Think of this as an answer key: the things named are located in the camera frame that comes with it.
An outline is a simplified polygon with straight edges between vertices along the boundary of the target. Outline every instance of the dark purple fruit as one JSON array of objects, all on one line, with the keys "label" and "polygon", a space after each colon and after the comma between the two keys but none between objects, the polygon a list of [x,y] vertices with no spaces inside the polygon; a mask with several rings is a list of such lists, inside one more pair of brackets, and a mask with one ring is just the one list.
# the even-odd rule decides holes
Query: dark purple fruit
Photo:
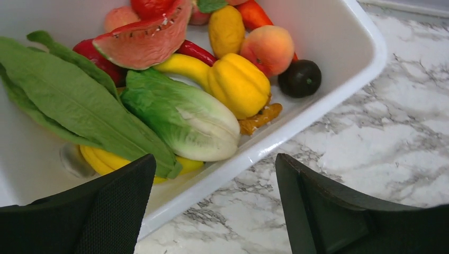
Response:
[{"label": "dark purple fruit", "polygon": [[281,92],[289,97],[303,98],[314,94],[321,85],[321,70],[311,60],[298,60],[277,77]]}]

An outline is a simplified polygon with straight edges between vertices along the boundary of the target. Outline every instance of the yellow fruit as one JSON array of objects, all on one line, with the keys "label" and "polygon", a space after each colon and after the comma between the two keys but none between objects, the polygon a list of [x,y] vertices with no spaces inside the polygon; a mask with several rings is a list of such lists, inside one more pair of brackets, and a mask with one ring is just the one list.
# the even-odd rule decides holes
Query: yellow fruit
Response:
[{"label": "yellow fruit", "polygon": [[[81,145],[79,149],[87,163],[100,175],[106,175],[130,163],[130,161],[120,156],[99,148]],[[196,171],[204,165],[202,161],[189,160],[180,156],[176,156],[176,160],[183,166],[179,175]],[[160,184],[167,180],[166,178],[156,176],[153,184]]]},{"label": "yellow fruit", "polygon": [[153,68],[160,72],[187,77],[198,83],[206,92],[208,91],[208,71],[210,67],[194,57],[175,53],[164,62],[154,65]]},{"label": "yellow fruit", "polygon": [[200,169],[204,162],[197,160],[189,160],[184,157],[176,156],[176,160],[183,166],[183,169],[180,172],[180,175],[188,174],[190,172],[196,171]]},{"label": "yellow fruit", "polygon": [[213,12],[208,28],[209,40],[216,57],[222,58],[228,53],[239,53],[245,39],[245,25],[236,8],[227,5]]},{"label": "yellow fruit", "polygon": [[79,146],[79,150],[81,151],[81,154],[83,155],[84,159],[87,161],[87,163],[90,164],[90,166],[100,175],[106,175],[114,171],[111,167],[106,165],[102,160],[97,158],[95,156],[94,151],[87,146]]},{"label": "yellow fruit", "polygon": [[91,147],[91,149],[100,160],[102,160],[106,165],[111,167],[113,170],[122,168],[130,163],[130,161],[120,156],[117,156],[111,152],[94,147]]}]

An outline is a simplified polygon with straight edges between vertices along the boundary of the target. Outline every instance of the yellow banana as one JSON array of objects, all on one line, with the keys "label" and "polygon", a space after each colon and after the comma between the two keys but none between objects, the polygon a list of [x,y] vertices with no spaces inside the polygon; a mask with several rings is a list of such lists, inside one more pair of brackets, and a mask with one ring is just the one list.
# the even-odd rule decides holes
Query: yellow banana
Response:
[{"label": "yellow banana", "polygon": [[203,61],[191,56],[175,53],[164,62],[154,65],[153,68],[160,72],[178,74],[198,83],[208,92],[208,71],[210,67]]},{"label": "yellow banana", "polygon": [[176,156],[176,160],[183,166],[183,169],[179,173],[179,175],[187,174],[193,171],[200,169],[204,162],[197,160],[189,160],[184,157]]},{"label": "yellow banana", "polygon": [[94,154],[94,151],[90,147],[79,146],[79,150],[81,151],[81,154],[83,155],[87,163],[89,163],[90,166],[92,166],[92,168],[100,175],[106,175],[114,171],[114,169],[97,158]]},{"label": "yellow banana", "polygon": [[123,159],[120,156],[117,156],[111,152],[98,149],[95,147],[91,147],[91,149],[94,151],[94,154],[102,160],[106,165],[111,167],[114,170],[117,170],[119,168],[122,168],[130,163],[130,161]]},{"label": "yellow banana", "polygon": [[[122,168],[130,163],[130,161],[117,156],[111,152],[80,145],[79,146],[83,157],[86,161],[94,168],[96,172],[100,175],[108,174],[112,171],[115,171],[119,168]],[[176,160],[182,165],[183,169],[179,173],[179,175],[184,175],[193,171],[200,169],[204,162],[189,160],[184,157],[176,156]],[[155,177],[153,184],[160,184],[167,181],[166,178]]]}]

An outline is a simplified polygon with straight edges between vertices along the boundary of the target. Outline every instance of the banana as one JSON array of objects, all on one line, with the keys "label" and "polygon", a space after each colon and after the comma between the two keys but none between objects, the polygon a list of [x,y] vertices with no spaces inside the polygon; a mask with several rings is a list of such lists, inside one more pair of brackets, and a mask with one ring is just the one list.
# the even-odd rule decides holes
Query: banana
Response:
[{"label": "banana", "polygon": [[108,152],[108,151],[105,151],[102,149],[98,149],[95,147],[91,147],[91,149],[100,160],[102,160],[106,165],[111,167],[113,170],[122,168],[125,165],[130,163],[130,161],[128,161],[120,156],[117,156],[111,152]]},{"label": "banana", "polygon": [[[84,159],[94,168],[100,175],[108,174],[119,168],[122,168],[130,163],[130,161],[117,156],[111,152],[88,146],[79,146],[81,154]],[[182,165],[182,170],[179,175],[188,174],[190,172],[200,169],[204,162],[189,160],[184,157],[176,156],[176,160]],[[160,184],[167,181],[166,178],[155,177],[153,184]]]},{"label": "banana", "polygon": [[88,146],[79,146],[79,150],[83,155],[84,159],[89,163],[92,168],[100,175],[106,175],[114,171],[111,167],[106,165],[97,156],[95,156],[94,151]]},{"label": "banana", "polygon": [[179,175],[184,175],[193,171],[197,171],[200,169],[204,162],[197,160],[189,160],[184,157],[176,156],[176,160],[183,166],[183,169],[179,173]]}]

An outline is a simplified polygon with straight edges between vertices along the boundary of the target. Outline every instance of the green leafy vegetable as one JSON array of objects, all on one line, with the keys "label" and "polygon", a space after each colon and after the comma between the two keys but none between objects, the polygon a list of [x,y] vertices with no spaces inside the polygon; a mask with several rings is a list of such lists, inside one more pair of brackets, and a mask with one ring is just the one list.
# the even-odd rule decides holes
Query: green leafy vegetable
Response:
[{"label": "green leafy vegetable", "polygon": [[228,5],[226,0],[198,0],[198,8],[202,13],[212,13]]},{"label": "green leafy vegetable", "polygon": [[119,100],[117,88],[114,85],[114,81],[111,77],[105,73],[102,69],[98,68],[93,62],[86,57],[74,52],[68,47],[56,42],[51,35],[44,30],[34,31],[26,36],[26,38],[32,42],[40,43],[46,46],[50,54],[61,58],[64,61],[70,62],[80,69],[82,69],[91,78],[95,79],[98,83],[104,86],[110,94]]},{"label": "green leafy vegetable", "polygon": [[201,89],[172,80],[153,68],[129,70],[121,99],[179,156],[218,161],[237,151],[237,119]]},{"label": "green leafy vegetable", "polygon": [[156,176],[179,174],[181,165],[170,148],[143,123],[136,125],[137,118],[82,69],[10,38],[0,37],[0,48],[8,95],[35,121],[68,141],[131,161],[152,153]]},{"label": "green leafy vegetable", "polygon": [[0,64],[0,77],[3,81],[8,97],[16,103],[16,105],[25,111],[35,122],[41,124],[45,128],[49,129],[56,135],[65,140],[71,140],[77,144],[84,144],[86,146],[97,146],[97,144],[90,142],[89,140],[78,136],[77,134],[67,130],[55,120],[47,117],[43,114],[36,105],[28,99],[23,89],[16,86],[12,80],[6,74],[6,69]]}]

